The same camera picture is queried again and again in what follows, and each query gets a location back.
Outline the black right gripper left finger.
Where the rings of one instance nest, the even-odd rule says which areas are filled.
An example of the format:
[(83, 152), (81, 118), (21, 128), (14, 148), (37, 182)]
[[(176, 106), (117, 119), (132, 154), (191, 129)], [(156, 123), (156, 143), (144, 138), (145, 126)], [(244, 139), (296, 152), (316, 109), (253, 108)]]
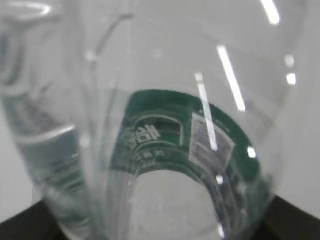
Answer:
[(0, 224), (2, 240), (66, 240), (43, 201)]

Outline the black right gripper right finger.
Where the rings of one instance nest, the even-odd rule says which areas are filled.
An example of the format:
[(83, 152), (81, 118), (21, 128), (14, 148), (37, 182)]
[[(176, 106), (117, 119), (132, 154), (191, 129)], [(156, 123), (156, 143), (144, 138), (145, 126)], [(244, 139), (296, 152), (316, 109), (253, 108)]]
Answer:
[(320, 220), (276, 197), (257, 230), (258, 240), (318, 240)]

